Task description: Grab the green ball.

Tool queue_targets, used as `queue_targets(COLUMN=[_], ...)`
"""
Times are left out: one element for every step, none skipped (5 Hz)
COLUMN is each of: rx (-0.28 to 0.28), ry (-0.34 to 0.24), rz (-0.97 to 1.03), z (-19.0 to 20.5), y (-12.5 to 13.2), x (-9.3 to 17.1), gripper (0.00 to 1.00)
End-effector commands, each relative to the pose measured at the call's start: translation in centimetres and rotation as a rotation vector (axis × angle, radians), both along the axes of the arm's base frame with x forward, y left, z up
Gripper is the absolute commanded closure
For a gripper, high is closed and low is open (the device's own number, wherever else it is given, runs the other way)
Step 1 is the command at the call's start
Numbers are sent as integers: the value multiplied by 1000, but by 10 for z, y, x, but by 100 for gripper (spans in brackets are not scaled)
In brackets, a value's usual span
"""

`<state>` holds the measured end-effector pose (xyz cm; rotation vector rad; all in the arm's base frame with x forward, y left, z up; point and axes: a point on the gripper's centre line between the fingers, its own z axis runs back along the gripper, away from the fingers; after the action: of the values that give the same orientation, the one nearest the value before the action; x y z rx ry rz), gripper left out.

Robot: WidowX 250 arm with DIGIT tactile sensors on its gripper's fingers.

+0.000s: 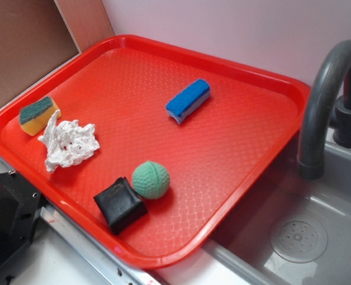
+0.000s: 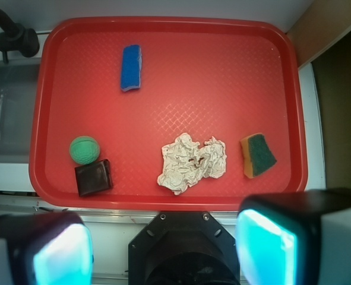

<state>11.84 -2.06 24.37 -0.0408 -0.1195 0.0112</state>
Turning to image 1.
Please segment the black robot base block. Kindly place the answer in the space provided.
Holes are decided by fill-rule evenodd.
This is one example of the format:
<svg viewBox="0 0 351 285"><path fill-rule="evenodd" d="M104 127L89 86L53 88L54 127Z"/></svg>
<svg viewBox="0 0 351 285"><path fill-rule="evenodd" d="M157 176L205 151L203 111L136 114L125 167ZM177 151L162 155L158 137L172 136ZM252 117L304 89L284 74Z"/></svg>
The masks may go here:
<svg viewBox="0 0 351 285"><path fill-rule="evenodd" d="M19 173L0 173L0 270L33 242L41 192Z"/></svg>

